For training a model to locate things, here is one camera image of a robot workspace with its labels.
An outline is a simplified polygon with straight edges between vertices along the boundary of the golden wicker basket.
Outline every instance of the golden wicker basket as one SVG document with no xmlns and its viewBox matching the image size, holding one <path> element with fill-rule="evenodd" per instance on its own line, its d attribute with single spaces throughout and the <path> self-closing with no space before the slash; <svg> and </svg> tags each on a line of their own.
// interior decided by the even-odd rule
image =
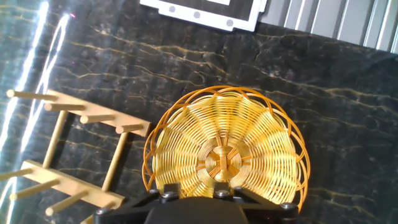
<svg viewBox="0 0 398 224">
<path fill-rule="evenodd" d="M 147 190 L 153 181 L 158 189 L 178 182 L 180 197 L 212 197 L 214 181 L 229 182 L 299 209 L 309 177 L 303 137 L 285 111 L 257 91 L 231 86 L 179 99 L 150 133 L 142 166 Z"/>
</svg>

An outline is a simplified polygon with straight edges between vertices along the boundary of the basket center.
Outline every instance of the basket center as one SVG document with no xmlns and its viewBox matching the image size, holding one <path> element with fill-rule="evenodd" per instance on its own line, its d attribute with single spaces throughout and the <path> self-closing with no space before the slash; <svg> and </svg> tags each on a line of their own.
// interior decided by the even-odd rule
<svg viewBox="0 0 398 224">
<path fill-rule="evenodd" d="M 219 182 L 229 182 L 239 173 L 241 156 L 231 146 L 215 146 L 198 162 L 198 170 L 205 169 L 208 175 Z"/>
</svg>

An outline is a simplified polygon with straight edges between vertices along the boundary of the wooden rack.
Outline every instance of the wooden rack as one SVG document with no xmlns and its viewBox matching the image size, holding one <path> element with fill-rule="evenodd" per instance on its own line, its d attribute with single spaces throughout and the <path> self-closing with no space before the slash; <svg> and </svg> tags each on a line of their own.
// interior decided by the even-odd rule
<svg viewBox="0 0 398 224">
<path fill-rule="evenodd" d="M 150 122 L 63 93 L 59 93 L 54 90 L 48 90 L 45 95 L 9 90 L 7 91 L 7 96 L 44 100 L 46 101 L 44 106 L 46 111 L 60 112 L 43 164 L 28 160 L 22 163 L 20 170 L 6 174 L 0 174 L 0 181 L 10 179 L 11 177 L 24 176 L 39 183 L 39 185 L 34 187 L 11 194 L 11 200 L 19 200 L 49 188 L 53 188 L 70 195 L 70 197 L 67 199 L 47 208 L 45 211 L 47 216 L 51 216 L 57 212 L 60 212 L 79 200 L 84 200 L 101 208 L 118 208 L 122 204 L 124 197 L 109 192 L 109 187 L 111 185 L 128 134 L 134 133 L 146 137 Z M 80 121 L 83 124 L 96 122 L 104 123 L 115 127 L 116 132 L 121 134 L 102 187 L 89 184 L 80 179 L 50 168 L 51 161 L 54 156 L 55 149 L 68 112 L 80 115 Z M 93 223 L 93 216 L 90 216 L 86 220 L 82 221 L 82 224 L 83 223 Z"/>
</svg>

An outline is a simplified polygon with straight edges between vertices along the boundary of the black marble surface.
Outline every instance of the black marble surface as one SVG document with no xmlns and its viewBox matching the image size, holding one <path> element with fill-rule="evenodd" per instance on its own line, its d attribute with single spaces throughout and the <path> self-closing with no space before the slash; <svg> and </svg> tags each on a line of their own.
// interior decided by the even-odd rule
<svg viewBox="0 0 398 224">
<path fill-rule="evenodd" d="M 157 123 L 184 94 L 213 85 L 253 88 L 297 123 L 312 165 L 302 223 L 398 222 L 396 55 L 259 24 L 227 33 L 158 15 L 138 0 L 5 0 L 0 3 L 0 172 L 43 162 L 57 113 L 8 89 L 66 94 Z M 118 135 L 70 116 L 54 169 L 101 185 Z M 144 138 L 131 136 L 112 190 L 144 192 Z M 79 223 L 95 207 L 79 201 L 46 217 L 67 196 L 0 182 L 0 223 Z"/>
</svg>

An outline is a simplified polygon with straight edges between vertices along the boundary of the corrugated metal panel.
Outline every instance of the corrugated metal panel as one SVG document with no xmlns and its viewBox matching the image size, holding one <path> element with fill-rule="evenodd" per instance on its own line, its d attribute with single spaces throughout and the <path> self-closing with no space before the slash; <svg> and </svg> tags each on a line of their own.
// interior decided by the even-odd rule
<svg viewBox="0 0 398 224">
<path fill-rule="evenodd" d="M 398 54 L 398 0 L 268 0 L 260 20 Z"/>
</svg>

